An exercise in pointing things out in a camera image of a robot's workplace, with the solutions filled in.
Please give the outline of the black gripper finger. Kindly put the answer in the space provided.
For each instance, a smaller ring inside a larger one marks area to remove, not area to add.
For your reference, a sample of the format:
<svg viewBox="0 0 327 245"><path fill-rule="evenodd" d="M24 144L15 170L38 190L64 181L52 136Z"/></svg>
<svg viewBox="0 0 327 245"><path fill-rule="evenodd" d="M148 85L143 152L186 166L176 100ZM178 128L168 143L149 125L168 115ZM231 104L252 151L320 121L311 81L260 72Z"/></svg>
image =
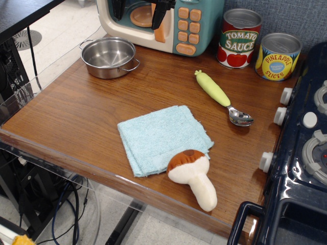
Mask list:
<svg viewBox="0 0 327 245"><path fill-rule="evenodd" d="M153 1L153 3L155 4L155 9L152 18L152 30L156 30L160 27L166 12L172 8L172 1L161 0Z"/></svg>
<svg viewBox="0 0 327 245"><path fill-rule="evenodd" d="M125 11L125 0L112 0L113 15L117 20L121 20Z"/></svg>

